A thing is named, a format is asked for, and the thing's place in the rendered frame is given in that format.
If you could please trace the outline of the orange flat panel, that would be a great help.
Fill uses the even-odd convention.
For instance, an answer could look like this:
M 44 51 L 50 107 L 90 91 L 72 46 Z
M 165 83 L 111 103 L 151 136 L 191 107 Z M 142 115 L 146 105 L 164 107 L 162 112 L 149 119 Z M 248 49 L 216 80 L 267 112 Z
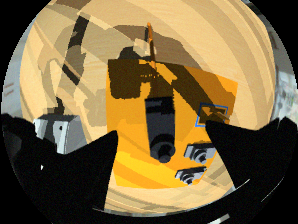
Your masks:
M 113 173 L 126 188 L 197 185 L 217 149 L 205 131 L 209 120 L 229 124 L 237 85 L 212 72 L 156 61 L 158 97 L 172 96 L 176 153 L 169 163 L 150 157 L 145 99 L 153 99 L 152 61 L 108 59 L 106 124 L 118 135 Z

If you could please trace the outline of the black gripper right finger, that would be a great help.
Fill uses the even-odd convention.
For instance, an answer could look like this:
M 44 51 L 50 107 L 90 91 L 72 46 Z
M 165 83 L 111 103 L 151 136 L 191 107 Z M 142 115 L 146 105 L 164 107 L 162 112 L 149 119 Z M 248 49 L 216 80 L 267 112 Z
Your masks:
M 278 128 L 279 117 L 261 129 L 245 129 L 235 125 L 218 123 L 209 120 L 205 123 L 205 131 L 217 149 L 227 173 L 233 181 L 234 188 L 249 180 L 249 173 L 259 159 L 267 139 Z

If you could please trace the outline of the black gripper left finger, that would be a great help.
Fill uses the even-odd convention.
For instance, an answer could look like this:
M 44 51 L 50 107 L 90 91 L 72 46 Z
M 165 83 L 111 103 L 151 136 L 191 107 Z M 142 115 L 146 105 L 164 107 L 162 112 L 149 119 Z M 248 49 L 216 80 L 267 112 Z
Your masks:
M 110 131 L 67 155 L 33 145 L 41 165 L 61 175 L 93 209 L 105 210 L 110 175 L 117 155 L 118 135 Z

